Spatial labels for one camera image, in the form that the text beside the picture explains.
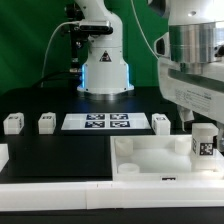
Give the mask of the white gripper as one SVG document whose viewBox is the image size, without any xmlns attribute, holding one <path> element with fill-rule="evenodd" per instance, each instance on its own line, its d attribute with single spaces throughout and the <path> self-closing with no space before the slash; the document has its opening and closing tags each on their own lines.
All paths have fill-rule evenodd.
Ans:
<svg viewBox="0 0 224 224">
<path fill-rule="evenodd" d="M 194 121 L 193 111 L 217 121 L 217 148 L 224 149 L 224 62 L 208 63 L 199 75 L 185 74 L 168 58 L 158 60 L 162 96 L 177 104 L 182 130 Z"/>
</svg>

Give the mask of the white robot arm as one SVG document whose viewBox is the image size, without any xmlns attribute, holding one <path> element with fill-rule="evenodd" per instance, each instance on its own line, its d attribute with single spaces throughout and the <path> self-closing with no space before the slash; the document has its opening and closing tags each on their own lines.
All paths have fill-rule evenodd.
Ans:
<svg viewBox="0 0 224 224">
<path fill-rule="evenodd" d="M 168 20 L 154 42 L 162 96 L 178 106 L 183 120 L 196 112 L 218 123 L 224 152 L 224 0 L 147 0 Z M 75 31 L 89 43 L 81 66 L 82 96 L 114 99 L 134 90 L 123 59 L 123 25 L 104 0 L 74 0 Z"/>
</svg>

